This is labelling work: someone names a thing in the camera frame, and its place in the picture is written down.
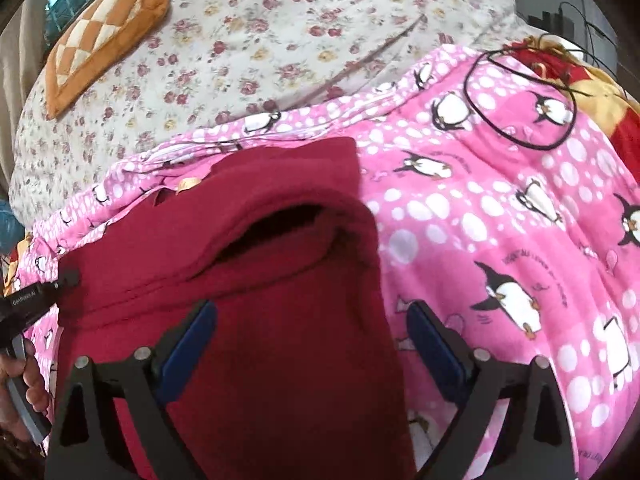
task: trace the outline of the pillow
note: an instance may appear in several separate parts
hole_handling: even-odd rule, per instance
[[[95,0],[66,30],[47,59],[46,99],[58,117],[166,14],[169,0]]]

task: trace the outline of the screw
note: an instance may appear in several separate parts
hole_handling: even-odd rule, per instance
[[[133,352],[133,357],[135,357],[138,361],[149,359],[151,357],[151,348],[149,348],[148,346],[141,346],[135,352]]]
[[[536,355],[535,361],[540,368],[549,368],[549,359],[547,359],[543,355]]]
[[[89,358],[86,355],[82,355],[78,359],[76,359],[76,368],[82,369],[88,364],[89,364]]]
[[[483,363],[485,363],[489,359],[491,359],[491,354],[489,354],[489,352],[487,350],[485,350],[484,348],[476,348],[474,350],[474,357],[478,361],[482,361]]]

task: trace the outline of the beige curtain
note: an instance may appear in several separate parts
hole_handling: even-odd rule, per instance
[[[0,36],[0,192],[4,197],[14,171],[20,113],[42,69],[46,2],[25,0]]]

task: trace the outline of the pink blanket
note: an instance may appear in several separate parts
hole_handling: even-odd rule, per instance
[[[18,280],[24,286],[55,278],[60,254],[101,237],[152,190],[197,183],[238,146],[354,137],[362,200],[378,220],[382,289],[418,465],[454,408],[443,403],[406,337],[404,312],[414,298],[472,347],[517,362],[551,359],[586,479],[638,398],[640,192],[580,112],[568,139],[550,151],[498,134],[463,97],[477,56],[444,45],[395,85],[196,130],[118,162],[103,182],[36,224]],[[531,73],[510,57],[500,61]],[[495,126],[523,142],[551,144],[574,118],[555,90],[488,62],[473,71],[468,91]],[[60,336],[56,319],[54,308],[31,333],[46,378]],[[506,407],[498,408],[470,478],[488,462]]]

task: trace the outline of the floral bedsheet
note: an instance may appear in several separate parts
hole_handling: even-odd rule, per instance
[[[48,120],[41,74],[14,142],[28,228],[116,160],[177,132],[301,107],[400,77],[443,43],[523,38],[514,0],[172,0],[161,27]]]

